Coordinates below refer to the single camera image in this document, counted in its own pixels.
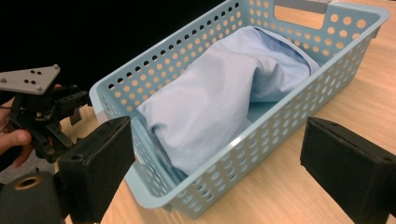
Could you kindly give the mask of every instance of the table surface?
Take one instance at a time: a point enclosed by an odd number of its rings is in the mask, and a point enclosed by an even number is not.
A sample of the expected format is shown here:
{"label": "table surface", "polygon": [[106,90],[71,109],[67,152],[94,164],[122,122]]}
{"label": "table surface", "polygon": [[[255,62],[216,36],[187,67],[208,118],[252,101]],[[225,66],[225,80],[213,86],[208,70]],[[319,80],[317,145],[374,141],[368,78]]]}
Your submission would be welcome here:
{"label": "table surface", "polygon": [[[389,20],[372,40],[355,78],[315,117],[337,122],[396,154],[396,1],[348,2],[386,8]],[[98,127],[91,107],[80,111],[76,125],[62,120],[63,132],[74,140]],[[101,223],[353,223],[300,164],[304,128],[197,219],[140,206],[122,181]],[[396,218],[390,216],[388,223]]]}

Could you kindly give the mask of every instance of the light blue basket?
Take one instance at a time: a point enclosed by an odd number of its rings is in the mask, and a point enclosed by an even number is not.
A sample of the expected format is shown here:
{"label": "light blue basket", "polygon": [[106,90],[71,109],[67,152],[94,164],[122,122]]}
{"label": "light blue basket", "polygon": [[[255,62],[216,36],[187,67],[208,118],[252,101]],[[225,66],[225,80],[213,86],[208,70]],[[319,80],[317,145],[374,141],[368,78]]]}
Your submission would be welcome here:
{"label": "light blue basket", "polygon": [[[275,4],[291,3],[324,13],[322,27],[276,19]],[[342,2],[227,0],[95,83],[90,97],[100,123],[125,115],[134,118],[143,101],[176,79],[211,44],[246,25],[285,36],[320,65],[280,102],[251,104],[248,118],[253,124],[180,183],[161,166],[146,130],[133,122],[138,161],[125,179],[137,201],[146,208],[200,216],[353,79],[388,16],[382,8]]]}

